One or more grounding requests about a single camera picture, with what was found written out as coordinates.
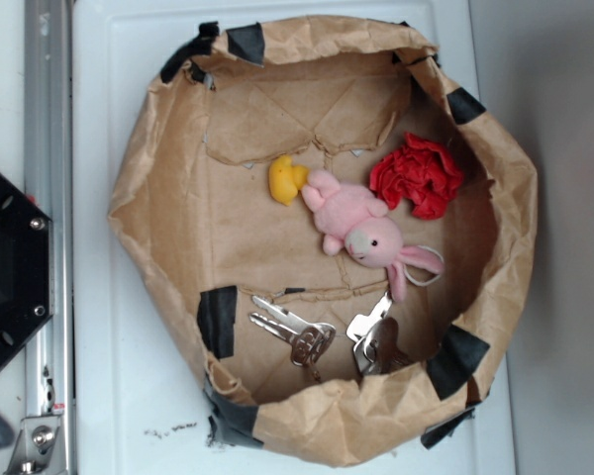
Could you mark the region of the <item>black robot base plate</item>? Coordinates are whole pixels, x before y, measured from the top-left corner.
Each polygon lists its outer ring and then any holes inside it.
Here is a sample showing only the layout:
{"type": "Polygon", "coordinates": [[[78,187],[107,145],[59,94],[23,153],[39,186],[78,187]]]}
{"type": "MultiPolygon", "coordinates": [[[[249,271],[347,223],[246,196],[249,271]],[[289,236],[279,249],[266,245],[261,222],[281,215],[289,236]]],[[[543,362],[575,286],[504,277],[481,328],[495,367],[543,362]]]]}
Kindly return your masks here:
{"type": "Polygon", "coordinates": [[[51,225],[0,173],[0,372],[51,317],[51,225]]]}

